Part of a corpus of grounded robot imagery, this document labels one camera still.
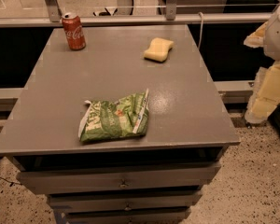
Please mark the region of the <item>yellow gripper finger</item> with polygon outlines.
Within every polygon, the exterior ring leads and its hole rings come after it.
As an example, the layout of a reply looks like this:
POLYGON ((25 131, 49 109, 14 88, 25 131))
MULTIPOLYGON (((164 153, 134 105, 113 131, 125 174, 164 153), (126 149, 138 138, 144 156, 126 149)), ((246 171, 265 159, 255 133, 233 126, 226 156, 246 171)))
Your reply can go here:
POLYGON ((250 48, 262 48, 263 47, 263 39, 265 36, 265 29, 267 23, 264 22, 255 32, 250 34, 245 40, 244 44, 250 48))
POLYGON ((249 98, 245 120, 260 124, 280 105, 280 62, 261 67, 255 77, 253 94, 249 98))

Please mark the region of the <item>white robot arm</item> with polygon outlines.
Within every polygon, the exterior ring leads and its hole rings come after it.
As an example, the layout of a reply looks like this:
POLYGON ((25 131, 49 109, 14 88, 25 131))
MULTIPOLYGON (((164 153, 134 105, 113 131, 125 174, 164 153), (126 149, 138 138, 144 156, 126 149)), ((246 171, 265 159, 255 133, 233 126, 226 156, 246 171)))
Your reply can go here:
POLYGON ((254 49, 263 48, 264 55, 274 60, 272 66, 261 67, 257 72, 245 112, 247 122, 260 124, 280 105, 280 6, 244 44, 254 49))

